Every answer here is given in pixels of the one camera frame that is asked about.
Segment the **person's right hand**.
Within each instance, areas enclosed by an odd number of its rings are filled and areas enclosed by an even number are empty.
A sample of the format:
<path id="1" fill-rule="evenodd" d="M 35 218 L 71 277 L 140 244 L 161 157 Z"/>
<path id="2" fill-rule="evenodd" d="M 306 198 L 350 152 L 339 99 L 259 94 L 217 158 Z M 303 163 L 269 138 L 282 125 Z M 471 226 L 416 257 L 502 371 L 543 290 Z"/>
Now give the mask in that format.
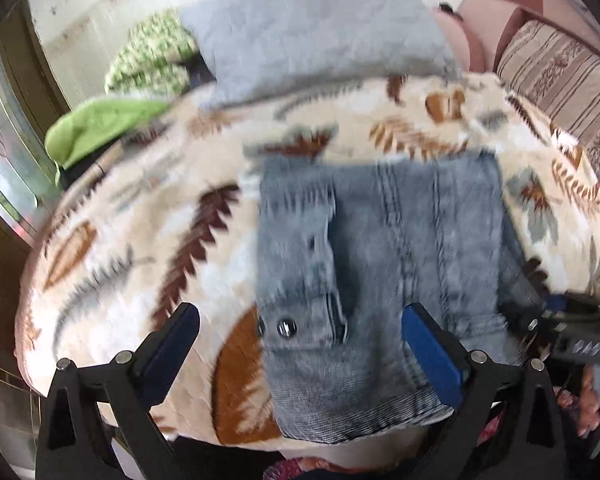
<path id="1" fill-rule="evenodd" d="M 581 438 L 587 437 L 600 426 L 600 396 L 593 386 L 594 370 L 591 365 L 587 365 L 583 370 L 581 390 L 577 396 L 566 389 L 555 389 L 558 406 L 576 416 L 577 434 Z"/>

